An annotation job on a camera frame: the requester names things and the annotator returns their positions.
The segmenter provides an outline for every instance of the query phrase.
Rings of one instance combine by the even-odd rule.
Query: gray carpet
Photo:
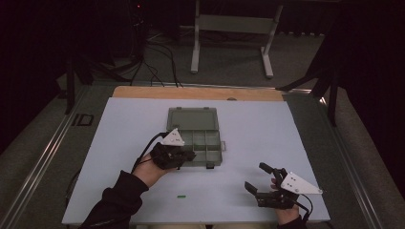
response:
[[[264,77],[260,54],[256,48],[262,40],[263,37],[256,37],[247,42],[247,46],[244,43],[243,47],[240,42],[220,45],[203,41],[200,71],[197,74],[189,72],[192,53],[190,37],[185,37],[180,43],[171,42],[166,45],[173,51],[178,78],[184,85],[278,87],[305,73],[322,37],[276,36],[270,53],[275,74],[271,80]],[[173,82],[170,60],[167,57],[146,49],[145,60],[159,71],[158,76],[162,81]],[[142,66],[134,85],[143,85],[150,78],[150,72]],[[116,82],[98,73],[94,86],[85,88],[88,92],[83,95],[74,115],[94,115],[95,121],[90,127],[69,128],[15,228],[65,228],[60,221],[65,209],[66,189],[85,159],[105,103],[116,85]],[[302,88],[310,89],[312,85],[313,82],[310,82]],[[291,108],[317,180],[326,190],[324,199],[334,228],[369,228],[340,155],[342,149],[336,133],[343,138],[358,175],[366,183],[383,228],[403,228],[403,198],[387,175],[370,137],[344,91],[339,93],[337,128],[333,128],[325,119],[325,111],[320,108],[317,99],[303,94],[287,94],[285,99]],[[52,101],[0,156],[0,219],[6,214],[25,177],[65,118],[64,106],[64,100],[56,98]],[[311,223],[309,228],[329,227],[326,223]]]

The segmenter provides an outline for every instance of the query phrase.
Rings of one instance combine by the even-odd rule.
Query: gray storage box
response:
[[[213,169],[223,161],[220,128],[215,108],[170,108],[167,131],[178,128],[185,151],[194,151],[193,161],[183,166],[205,166]]]

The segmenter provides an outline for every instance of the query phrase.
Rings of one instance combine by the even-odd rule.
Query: white table surface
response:
[[[171,107],[217,109],[221,140],[226,144],[223,163],[213,170],[182,167],[164,176],[142,194],[143,205],[131,222],[274,222],[274,210],[258,207],[244,187],[248,181],[259,192],[270,191],[271,176],[259,168],[260,162],[286,168],[317,186],[287,102],[110,98],[63,223],[83,222],[103,190],[114,186],[119,171],[131,171],[150,139],[165,132]],[[329,220],[322,196],[308,197],[314,206],[309,220]],[[310,207],[305,198],[298,201]]]

